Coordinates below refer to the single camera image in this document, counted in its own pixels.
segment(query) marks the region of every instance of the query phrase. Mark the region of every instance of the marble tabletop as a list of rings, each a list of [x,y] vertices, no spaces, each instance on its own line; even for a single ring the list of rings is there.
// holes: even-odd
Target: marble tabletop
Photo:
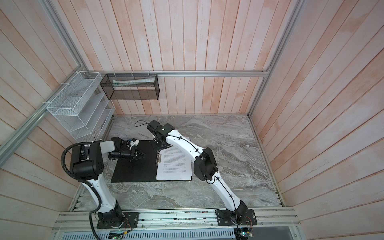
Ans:
[[[260,150],[244,115],[177,115],[177,116],[118,116],[108,139],[152,139],[146,125],[134,127],[137,120],[173,125],[185,137],[201,146],[210,147],[215,154],[221,176],[231,190],[248,207],[277,206],[280,201],[274,192]],[[111,183],[117,160],[105,154],[104,176],[112,195],[122,209],[221,208],[221,198],[206,182],[192,174],[192,181]],[[76,210],[96,207],[84,189]]]

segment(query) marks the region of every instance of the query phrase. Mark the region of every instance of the black object on shelf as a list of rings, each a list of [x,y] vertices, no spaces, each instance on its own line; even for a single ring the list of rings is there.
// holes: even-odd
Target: black object on shelf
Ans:
[[[156,74],[107,73],[100,83],[109,100],[158,100]]]

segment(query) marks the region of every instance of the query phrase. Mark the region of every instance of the white mesh file organizer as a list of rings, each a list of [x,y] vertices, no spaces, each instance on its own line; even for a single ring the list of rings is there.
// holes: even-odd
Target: white mesh file organizer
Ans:
[[[77,142],[99,140],[115,111],[104,93],[94,94],[100,82],[100,73],[78,72],[47,107]]]

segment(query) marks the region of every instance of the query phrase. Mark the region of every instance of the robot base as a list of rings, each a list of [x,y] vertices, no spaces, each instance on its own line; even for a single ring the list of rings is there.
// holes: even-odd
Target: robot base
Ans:
[[[123,212],[124,214],[124,223],[126,225],[127,229],[130,229],[129,225],[131,225],[132,229],[137,228],[137,221],[139,220],[139,213],[138,212]],[[97,229],[108,229],[112,228],[110,225],[104,225],[101,222],[97,223]]]
[[[232,222],[231,220],[231,212],[230,210],[220,210],[216,209],[215,213],[217,215],[217,224],[219,226],[236,226],[235,223]],[[255,216],[255,211],[252,209],[248,209],[247,212],[244,215],[243,221],[238,222],[237,225],[257,225],[256,221],[256,216]]]

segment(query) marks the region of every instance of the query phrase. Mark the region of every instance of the paper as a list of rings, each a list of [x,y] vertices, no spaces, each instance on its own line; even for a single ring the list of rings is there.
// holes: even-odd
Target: paper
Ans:
[[[190,158],[175,146],[161,150],[156,180],[192,180]]]

